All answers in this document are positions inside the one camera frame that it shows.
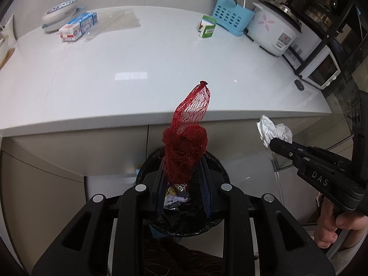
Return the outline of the person's right hand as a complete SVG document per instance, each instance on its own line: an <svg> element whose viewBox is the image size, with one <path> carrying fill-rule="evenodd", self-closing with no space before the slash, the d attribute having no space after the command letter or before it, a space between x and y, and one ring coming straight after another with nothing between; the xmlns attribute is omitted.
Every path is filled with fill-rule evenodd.
<svg viewBox="0 0 368 276"><path fill-rule="evenodd" d="M314 232L314 241L319 248L327 249L337 241L336 231L348 230L349 234L342 244L343 249L357 245L367 234L367 216L360 213L342 213L334 215L334 204L324 198L321 215Z"/></svg>

